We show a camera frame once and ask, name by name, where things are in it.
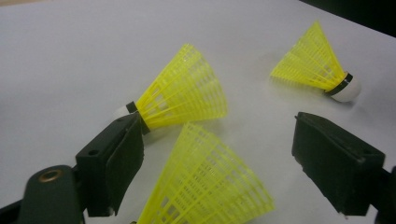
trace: shuttlecock cork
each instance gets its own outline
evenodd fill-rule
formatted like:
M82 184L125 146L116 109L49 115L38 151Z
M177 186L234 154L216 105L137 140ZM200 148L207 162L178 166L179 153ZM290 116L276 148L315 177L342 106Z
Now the shuttlecock cork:
M240 224L273 209L242 160L213 133L187 123L137 223Z
M140 99L119 108L115 119L138 111L149 129L227 114L218 79L203 55L184 45Z
M352 101L361 92L360 82L343 70L318 21L276 65L271 76L323 89L339 102Z

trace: badminton birdie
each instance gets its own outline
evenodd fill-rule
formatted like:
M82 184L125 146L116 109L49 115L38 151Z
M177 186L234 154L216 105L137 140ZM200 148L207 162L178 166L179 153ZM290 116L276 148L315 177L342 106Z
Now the badminton birdie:
M271 76L323 89L339 102L351 101L361 92L360 82L344 72L318 21L300 37Z
M216 119L227 114L218 79L203 55L184 45L134 104L119 108L115 119L138 111L148 128Z
M137 223L239 224L272 209L262 182L241 159L188 122Z

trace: tabletop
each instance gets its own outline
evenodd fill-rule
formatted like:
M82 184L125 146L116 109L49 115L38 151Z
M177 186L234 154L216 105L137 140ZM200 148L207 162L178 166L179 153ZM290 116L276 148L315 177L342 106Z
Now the tabletop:
M343 67L362 85L340 104L270 73L320 21ZM396 39L300 1L41 1L0 7L0 207L23 196L28 178L75 155L137 100L185 43L212 66L229 114L198 122L256 173L276 209L249 223L374 223L338 214L291 156L299 111L322 116L396 164ZM145 160L116 217L137 220L181 125L144 136Z

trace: yellow plastic mesh skirt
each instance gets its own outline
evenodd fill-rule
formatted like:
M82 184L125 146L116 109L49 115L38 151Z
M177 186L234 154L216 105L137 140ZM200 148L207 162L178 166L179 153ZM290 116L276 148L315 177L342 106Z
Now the yellow plastic mesh skirt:
M330 91L346 74L316 21L277 64L271 76Z
M187 123L137 223L240 224L273 209L241 159L213 133Z
M184 45L136 102L150 129L227 114L218 79L202 54Z

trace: shuttlecock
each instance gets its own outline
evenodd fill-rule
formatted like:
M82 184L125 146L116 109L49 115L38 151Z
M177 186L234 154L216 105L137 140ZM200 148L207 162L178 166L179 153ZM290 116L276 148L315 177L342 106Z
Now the shuttlecock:
M339 102L351 101L361 92L360 82L344 72L318 21L300 37L271 76L323 89Z
M187 123L137 223L239 224L273 209L241 159L213 133Z
M115 119L140 113L149 129L227 114L227 103L218 79L203 55L184 45L165 66L140 99L117 110Z

